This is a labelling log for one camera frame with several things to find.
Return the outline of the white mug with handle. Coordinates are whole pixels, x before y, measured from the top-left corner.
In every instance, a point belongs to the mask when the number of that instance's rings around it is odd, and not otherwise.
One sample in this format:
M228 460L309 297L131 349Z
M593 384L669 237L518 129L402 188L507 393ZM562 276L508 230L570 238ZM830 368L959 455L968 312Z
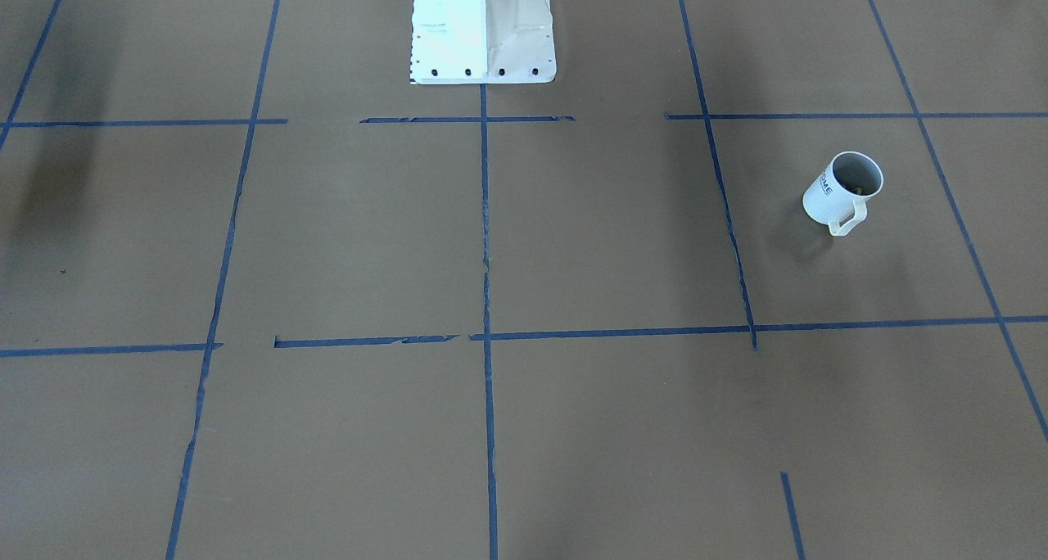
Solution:
M845 237L868 218L868 203L883 190L883 171L861 152L840 152L802 194L807 216Z

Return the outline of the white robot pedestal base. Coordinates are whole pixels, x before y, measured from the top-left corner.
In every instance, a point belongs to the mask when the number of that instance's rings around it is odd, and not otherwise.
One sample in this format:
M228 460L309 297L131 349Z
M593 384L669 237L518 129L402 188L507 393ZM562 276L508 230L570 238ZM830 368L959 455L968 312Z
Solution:
M412 84L555 80L551 0L413 0L411 24Z

